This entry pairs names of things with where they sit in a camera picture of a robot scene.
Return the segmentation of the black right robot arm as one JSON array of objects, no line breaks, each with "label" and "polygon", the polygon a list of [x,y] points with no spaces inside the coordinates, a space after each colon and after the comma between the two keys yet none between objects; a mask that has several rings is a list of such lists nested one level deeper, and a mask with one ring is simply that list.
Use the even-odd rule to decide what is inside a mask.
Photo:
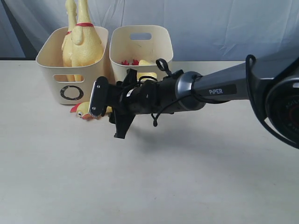
[{"label": "black right robot arm", "polygon": [[171,72],[160,58],[157,67],[166,73],[161,81],[136,78],[127,71],[114,87],[109,122],[116,138],[125,138],[136,115],[149,114],[158,125],[161,114],[196,111],[205,105],[233,100],[249,101],[259,123],[285,144],[299,146],[299,59],[257,59],[249,54],[243,63],[208,75],[195,71]]}]

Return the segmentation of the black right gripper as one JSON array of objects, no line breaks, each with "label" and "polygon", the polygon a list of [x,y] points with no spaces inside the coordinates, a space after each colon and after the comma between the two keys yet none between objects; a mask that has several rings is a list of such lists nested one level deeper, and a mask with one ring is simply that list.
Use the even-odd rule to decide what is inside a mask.
[{"label": "black right gripper", "polygon": [[115,118],[115,138],[125,139],[135,115],[158,113],[162,109],[160,90],[159,82],[138,82],[135,69],[127,69],[123,82],[108,84],[107,107],[111,108],[109,116]]}]

